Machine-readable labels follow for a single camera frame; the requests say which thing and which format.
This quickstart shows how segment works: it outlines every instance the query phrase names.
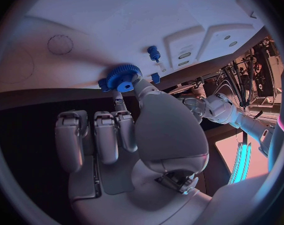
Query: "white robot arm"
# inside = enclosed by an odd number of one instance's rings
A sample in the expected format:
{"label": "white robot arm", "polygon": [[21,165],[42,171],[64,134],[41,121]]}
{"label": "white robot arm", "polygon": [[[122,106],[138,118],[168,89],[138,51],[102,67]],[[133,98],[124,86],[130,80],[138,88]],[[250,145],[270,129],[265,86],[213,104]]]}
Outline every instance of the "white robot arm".
{"label": "white robot arm", "polygon": [[178,99],[190,109],[196,118],[207,118],[215,123],[230,124],[237,129],[241,128],[257,140],[261,146],[260,151],[268,155],[274,127],[248,116],[224,94],[217,93],[203,99],[190,96]]}

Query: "robotic hand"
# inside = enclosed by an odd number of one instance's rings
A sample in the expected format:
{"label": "robotic hand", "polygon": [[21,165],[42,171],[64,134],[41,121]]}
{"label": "robotic hand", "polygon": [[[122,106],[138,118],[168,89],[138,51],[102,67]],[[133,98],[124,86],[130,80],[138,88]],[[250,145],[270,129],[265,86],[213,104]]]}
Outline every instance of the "robotic hand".
{"label": "robotic hand", "polygon": [[274,127],[246,115],[222,93],[198,99],[185,96],[178,98],[197,118],[207,118],[219,124],[241,128],[260,143],[260,151],[268,155]]}

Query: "blue plastic gear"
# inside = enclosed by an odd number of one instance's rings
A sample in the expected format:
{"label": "blue plastic gear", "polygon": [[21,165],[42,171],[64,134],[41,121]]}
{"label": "blue plastic gear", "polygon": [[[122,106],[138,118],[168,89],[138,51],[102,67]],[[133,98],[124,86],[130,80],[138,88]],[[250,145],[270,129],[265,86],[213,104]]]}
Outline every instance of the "blue plastic gear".
{"label": "blue plastic gear", "polygon": [[107,87],[107,81],[106,78],[103,78],[101,80],[98,81],[98,85],[101,87],[102,91],[104,93],[110,91],[110,89]]}
{"label": "blue plastic gear", "polygon": [[133,85],[131,81],[136,74],[142,76],[141,70],[135,65],[125,64],[116,67],[106,78],[107,87],[110,90],[117,89],[121,93],[132,91]]}

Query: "dark floor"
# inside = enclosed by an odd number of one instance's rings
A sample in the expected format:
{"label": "dark floor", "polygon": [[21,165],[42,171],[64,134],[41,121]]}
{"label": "dark floor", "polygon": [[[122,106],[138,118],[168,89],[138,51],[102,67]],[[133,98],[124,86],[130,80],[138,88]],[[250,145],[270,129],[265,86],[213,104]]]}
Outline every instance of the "dark floor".
{"label": "dark floor", "polygon": [[[137,100],[134,97],[125,97],[125,102],[136,120],[139,116]],[[111,98],[101,98],[0,111],[0,145],[13,175],[29,197],[63,225],[79,223],[69,204],[68,174],[59,164],[54,142],[56,117],[60,112],[69,110],[86,110],[91,119],[96,111],[112,112],[114,106]],[[208,130],[219,124],[204,119],[201,126]],[[200,176],[199,186],[204,188],[204,176]],[[11,214],[13,224],[22,224],[1,194],[0,203],[3,219],[10,219],[8,214]]]}

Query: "blue plastic part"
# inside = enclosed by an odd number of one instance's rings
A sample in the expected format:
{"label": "blue plastic part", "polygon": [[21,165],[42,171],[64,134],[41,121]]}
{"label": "blue plastic part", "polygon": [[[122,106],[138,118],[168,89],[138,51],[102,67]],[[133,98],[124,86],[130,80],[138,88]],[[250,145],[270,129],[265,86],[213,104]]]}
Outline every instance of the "blue plastic part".
{"label": "blue plastic part", "polygon": [[160,76],[158,75],[158,73],[154,73],[151,75],[151,78],[152,78],[152,81],[155,83],[155,84],[159,84],[160,83]]}
{"label": "blue plastic part", "polygon": [[156,46],[148,47],[147,52],[149,53],[149,57],[152,61],[156,61],[157,63],[159,63],[158,59],[160,59],[160,53],[159,51],[157,51]]}
{"label": "blue plastic part", "polygon": [[135,65],[125,64],[116,67],[106,78],[107,87],[110,90],[116,89],[121,93],[132,91],[133,85],[131,81],[136,74],[142,76],[141,70]]}
{"label": "blue plastic part", "polygon": [[99,81],[98,81],[98,85],[99,85],[99,87],[101,87],[101,90],[102,90],[104,93],[110,91],[110,89],[107,87],[106,78],[103,78],[103,79],[99,80]]}

